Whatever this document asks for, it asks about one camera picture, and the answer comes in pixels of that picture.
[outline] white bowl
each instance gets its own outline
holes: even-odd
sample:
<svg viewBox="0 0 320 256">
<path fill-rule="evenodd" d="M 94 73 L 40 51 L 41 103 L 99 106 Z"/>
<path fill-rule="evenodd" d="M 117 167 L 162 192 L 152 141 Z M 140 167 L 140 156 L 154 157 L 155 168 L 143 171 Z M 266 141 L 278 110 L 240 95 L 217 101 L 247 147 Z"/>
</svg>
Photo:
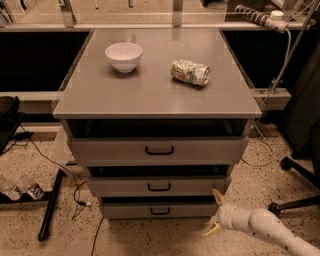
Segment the white bowl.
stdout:
<svg viewBox="0 0 320 256">
<path fill-rule="evenodd" d="M 111 65 L 121 73 L 134 70 L 141 59 L 142 48 L 134 43 L 117 43 L 105 51 Z"/>
</svg>

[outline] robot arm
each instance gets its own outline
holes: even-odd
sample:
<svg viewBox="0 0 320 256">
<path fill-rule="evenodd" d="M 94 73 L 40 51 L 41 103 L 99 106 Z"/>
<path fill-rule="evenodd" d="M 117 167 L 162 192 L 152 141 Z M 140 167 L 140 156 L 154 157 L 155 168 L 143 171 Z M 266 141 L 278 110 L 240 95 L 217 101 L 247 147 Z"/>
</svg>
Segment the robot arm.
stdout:
<svg viewBox="0 0 320 256">
<path fill-rule="evenodd" d="M 320 250 L 293 234 L 273 213 L 265 209 L 244 209 L 228 204 L 221 193 L 213 189 L 220 205 L 216 221 L 205 235 L 224 229 L 237 230 L 254 238 L 277 244 L 293 256 L 320 256 Z"/>
</svg>

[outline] gray countertop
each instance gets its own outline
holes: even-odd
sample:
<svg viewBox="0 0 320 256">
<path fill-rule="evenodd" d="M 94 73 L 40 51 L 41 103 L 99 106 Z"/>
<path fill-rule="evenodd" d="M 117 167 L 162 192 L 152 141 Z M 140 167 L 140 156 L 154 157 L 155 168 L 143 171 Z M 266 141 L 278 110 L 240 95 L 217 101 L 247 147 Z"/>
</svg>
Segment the gray countertop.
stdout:
<svg viewBox="0 0 320 256">
<path fill-rule="evenodd" d="M 131 41 L 143 54 L 129 74 L 105 56 L 111 44 Z M 170 75 L 174 60 L 210 67 L 201 88 Z M 217 29 L 96 29 L 53 115 L 87 118 L 245 118 L 261 111 Z"/>
</svg>

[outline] drawer handle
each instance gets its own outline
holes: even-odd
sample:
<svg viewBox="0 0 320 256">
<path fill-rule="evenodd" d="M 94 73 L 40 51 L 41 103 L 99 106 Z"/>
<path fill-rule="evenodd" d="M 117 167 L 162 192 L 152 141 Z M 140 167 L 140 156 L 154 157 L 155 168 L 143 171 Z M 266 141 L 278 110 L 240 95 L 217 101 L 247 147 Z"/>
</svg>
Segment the drawer handle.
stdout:
<svg viewBox="0 0 320 256">
<path fill-rule="evenodd" d="M 171 189 L 171 183 L 168 183 L 167 188 L 152 188 L 152 185 L 148 183 L 148 189 L 149 191 L 169 191 Z"/>
<path fill-rule="evenodd" d="M 168 215 L 170 213 L 170 207 L 168 207 L 168 210 L 165 212 L 155 212 L 153 208 L 150 208 L 150 212 L 152 215 Z"/>
<path fill-rule="evenodd" d="M 146 153 L 148 155 L 172 155 L 174 153 L 174 146 L 171 146 L 171 150 L 170 151 L 167 151 L 167 152 L 152 152 L 152 151 L 149 151 L 149 147 L 147 146 L 146 147 Z"/>
</svg>

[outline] crushed can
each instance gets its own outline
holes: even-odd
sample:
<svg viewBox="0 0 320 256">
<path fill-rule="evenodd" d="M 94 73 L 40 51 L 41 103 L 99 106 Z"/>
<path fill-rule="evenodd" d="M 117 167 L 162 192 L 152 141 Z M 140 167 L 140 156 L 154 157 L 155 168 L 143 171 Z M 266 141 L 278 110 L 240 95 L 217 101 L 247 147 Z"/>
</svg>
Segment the crushed can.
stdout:
<svg viewBox="0 0 320 256">
<path fill-rule="evenodd" d="M 205 86 L 208 83 L 209 72 L 208 66 L 189 60 L 175 60 L 171 67 L 171 75 L 175 79 L 199 86 Z"/>
</svg>

